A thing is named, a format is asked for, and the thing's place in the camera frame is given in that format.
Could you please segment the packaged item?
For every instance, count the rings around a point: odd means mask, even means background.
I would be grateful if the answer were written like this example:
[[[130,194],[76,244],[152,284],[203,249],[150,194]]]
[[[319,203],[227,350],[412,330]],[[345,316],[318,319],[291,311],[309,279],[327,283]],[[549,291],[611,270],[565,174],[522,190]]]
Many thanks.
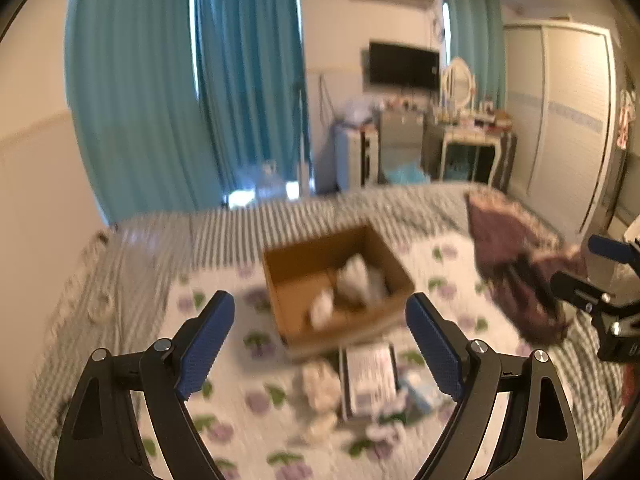
[[[394,347],[387,341],[341,348],[341,416],[345,422],[371,417],[396,398],[398,371]]]

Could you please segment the cream lace garment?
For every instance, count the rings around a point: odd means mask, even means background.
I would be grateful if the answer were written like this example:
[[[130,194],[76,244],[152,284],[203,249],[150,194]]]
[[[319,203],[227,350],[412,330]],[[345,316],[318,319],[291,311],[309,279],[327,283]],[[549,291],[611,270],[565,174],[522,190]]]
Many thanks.
[[[303,392],[316,413],[335,412],[341,403],[340,376],[324,359],[313,360],[302,367]]]

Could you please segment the white knit sock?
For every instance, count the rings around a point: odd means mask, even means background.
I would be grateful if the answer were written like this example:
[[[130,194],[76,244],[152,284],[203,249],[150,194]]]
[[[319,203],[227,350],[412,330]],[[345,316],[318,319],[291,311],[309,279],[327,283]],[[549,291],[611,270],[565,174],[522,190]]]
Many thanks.
[[[387,297],[382,271],[369,266],[360,254],[349,258],[337,271],[335,288],[342,297],[365,307],[372,307]]]

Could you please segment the cream sock bundle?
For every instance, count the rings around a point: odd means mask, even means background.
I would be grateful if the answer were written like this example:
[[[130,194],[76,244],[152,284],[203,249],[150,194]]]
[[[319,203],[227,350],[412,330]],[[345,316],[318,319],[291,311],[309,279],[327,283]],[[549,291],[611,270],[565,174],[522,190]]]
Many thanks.
[[[335,412],[318,414],[302,433],[302,440],[308,445],[317,445],[329,439],[338,423]]]

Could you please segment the purple fringed blanket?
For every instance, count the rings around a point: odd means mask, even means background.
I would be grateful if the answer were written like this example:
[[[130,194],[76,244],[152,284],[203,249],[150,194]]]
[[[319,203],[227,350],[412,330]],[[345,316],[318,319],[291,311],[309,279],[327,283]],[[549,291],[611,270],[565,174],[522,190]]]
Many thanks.
[[[555,272],[584,278],[582,248],[568,244],[516,200],[493,188],[465,195],[478,273],[491,298],[520,335],[554,346],[565,339],[573,315],[551,291]]]

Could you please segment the tape roll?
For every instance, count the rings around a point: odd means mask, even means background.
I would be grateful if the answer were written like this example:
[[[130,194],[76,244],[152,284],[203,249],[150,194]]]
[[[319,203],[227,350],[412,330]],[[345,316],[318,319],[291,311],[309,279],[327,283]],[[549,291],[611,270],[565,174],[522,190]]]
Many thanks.
[[[116,295],[111,292],[99,292],[96,300],[87,309],[89,321],[96,325],[112,322],[116,316]]]

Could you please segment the grey checkered bed cover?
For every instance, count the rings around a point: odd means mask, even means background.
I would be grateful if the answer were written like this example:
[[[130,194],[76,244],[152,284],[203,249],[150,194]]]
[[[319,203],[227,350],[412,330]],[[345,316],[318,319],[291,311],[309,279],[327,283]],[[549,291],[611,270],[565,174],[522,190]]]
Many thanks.
[[[46,478],[53,476],[66,410],[90,353],[142,351],[160,338],[155,320],[177,278],[229,266],[256,270],[267,248],[360,223],[372,224],[395,255],[398,245],[449,233],[472,240],[465,195],[482,188],[488,186],[370,188],[294,203],[147,214],[108,230],[84,250],[58,303],[27,410],[29,458]],[[99,292],[117,300],[114,320],[103,325],[87,314]]]

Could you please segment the white floral quilted mat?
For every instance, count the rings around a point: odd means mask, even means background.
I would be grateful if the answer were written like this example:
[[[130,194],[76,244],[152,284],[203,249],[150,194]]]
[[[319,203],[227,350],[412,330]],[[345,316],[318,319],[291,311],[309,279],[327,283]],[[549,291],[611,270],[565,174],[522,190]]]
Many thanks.
[[[491,301],[488,285],[475,267],[472,240],[449,233],[394,247],[416,284],[443,318],[456,322],[471,339],[486,341],[497,352],[529,356],[529,344]],[[339,348],[294,360],[285,350],[271,312],[262,266],[256,270],[201,270],[170,286],[157,322],[157,336],[172,336],[194,318],[218,289],[235,300],[232,329],[224,341],[204,390],[186,404],[216,465],[228,479],[413,479],[446,426],[454,401],[444,396],[427,371],[404,321],[372,342],[394,347],[400,380],[425,379],[426,413],[408,396],[406,410],[390,415],[392,429],[383,441],[367,434],[371,417],[341,420],[328,440],[308,445],[302,433],[316,413],[302,385],[302,367],[327,360],[338,375]]]

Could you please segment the white wardrobe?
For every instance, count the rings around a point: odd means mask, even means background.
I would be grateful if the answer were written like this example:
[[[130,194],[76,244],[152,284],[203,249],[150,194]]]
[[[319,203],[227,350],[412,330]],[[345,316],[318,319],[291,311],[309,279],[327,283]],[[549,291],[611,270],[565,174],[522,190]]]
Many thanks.
[[[608,29],[524,20],[504,28],[506,111],[518,138],[509,192],[581,240],[610,164],[617,81]]]

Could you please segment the blue plastic bag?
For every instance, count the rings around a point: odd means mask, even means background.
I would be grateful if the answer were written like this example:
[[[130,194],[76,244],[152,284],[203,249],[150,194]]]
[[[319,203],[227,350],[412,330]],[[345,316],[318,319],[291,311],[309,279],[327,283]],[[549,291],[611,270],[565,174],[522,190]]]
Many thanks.
[[[431,177],[417,164],[398,166],[393,170],[384,172],[385,180],[390,184],[409,185],[427,184]]]

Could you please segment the white dressing table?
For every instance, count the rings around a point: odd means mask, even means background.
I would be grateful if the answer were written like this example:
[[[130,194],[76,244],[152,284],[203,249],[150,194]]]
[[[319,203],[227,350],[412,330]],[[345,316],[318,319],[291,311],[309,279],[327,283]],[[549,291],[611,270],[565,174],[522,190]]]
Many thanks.
[[[485,183],[505,193],[517,147],[513,131],[436,124],[428,118],[421,164],[432,180]]]

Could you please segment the oval white vanity mirror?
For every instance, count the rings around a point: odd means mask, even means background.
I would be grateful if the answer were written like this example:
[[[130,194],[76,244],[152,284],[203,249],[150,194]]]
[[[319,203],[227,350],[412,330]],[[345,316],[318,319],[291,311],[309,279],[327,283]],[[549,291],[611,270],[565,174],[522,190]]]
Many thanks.
[[[440,75],[440,105],[458,112],[472,104],[475,76],[463,58],[456,56]]]

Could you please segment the grey mini fridge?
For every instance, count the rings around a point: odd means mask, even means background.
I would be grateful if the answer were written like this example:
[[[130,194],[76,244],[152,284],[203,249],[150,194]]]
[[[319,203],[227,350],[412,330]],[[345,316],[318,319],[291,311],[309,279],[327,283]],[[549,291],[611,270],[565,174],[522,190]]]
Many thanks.
[[[384,110],[378,116],[383,179],[400,167],[421,165],[424,129],[424,114],[415,110]]]

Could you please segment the brown cardboard box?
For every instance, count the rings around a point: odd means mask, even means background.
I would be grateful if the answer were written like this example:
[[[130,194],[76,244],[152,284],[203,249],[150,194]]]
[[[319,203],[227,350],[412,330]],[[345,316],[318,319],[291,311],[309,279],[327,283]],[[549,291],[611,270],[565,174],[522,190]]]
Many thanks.
[[[338,272],[356,256],[382,274],[385,295],[373,304],[337,290]],[[320,356],[389,330],[404,320],[406,301],[416,289],[390,245],[370,223],[269,248],[262,265],[277,333],[294,360]],[[334,309],[325,326],[314,328],[311,307],[322,292],[334,293]]]

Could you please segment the right teal curtain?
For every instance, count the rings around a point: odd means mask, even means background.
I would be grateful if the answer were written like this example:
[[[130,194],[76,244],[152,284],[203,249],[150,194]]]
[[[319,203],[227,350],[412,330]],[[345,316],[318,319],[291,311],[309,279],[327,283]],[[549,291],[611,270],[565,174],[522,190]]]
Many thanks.
[[[506,46],[501,0],[444,0],[449,10],[450,56],[462,58],[476,78],[476,98],[503,107]]]

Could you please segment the clear plastic bag on suitcase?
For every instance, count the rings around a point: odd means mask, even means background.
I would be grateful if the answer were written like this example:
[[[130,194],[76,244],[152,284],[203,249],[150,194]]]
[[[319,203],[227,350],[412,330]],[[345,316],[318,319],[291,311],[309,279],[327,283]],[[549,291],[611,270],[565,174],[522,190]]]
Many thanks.
[[[341,111],[341,121],[352,128],[374,122],[378,112],[378,103],[368,96],[348,100]]]

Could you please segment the clear water jug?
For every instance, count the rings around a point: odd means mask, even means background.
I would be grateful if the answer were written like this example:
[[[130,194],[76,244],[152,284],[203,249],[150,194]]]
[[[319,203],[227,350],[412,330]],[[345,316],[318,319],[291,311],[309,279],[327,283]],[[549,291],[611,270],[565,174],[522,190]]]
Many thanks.
[[[262,169],[255,184],[255,198],[258,202],[267,200],[286,200],[286,181],[278,174],[273,160],[262,164]]]

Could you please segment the large teal curtain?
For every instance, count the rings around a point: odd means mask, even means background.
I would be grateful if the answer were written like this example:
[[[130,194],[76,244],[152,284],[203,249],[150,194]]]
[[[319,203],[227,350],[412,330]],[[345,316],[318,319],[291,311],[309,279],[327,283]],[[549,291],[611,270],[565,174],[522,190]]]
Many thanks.
[[[219,205],[189,0],[70,0],[64,58],[79,151],[108,222]]]

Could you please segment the black wall television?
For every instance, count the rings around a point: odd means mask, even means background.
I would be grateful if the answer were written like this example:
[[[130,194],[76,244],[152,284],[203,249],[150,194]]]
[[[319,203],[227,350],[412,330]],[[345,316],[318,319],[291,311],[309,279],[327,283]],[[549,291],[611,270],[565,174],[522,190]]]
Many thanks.
[[[378,86],[436,91],[439,89],[439,53],[371,41],[369,80]]]

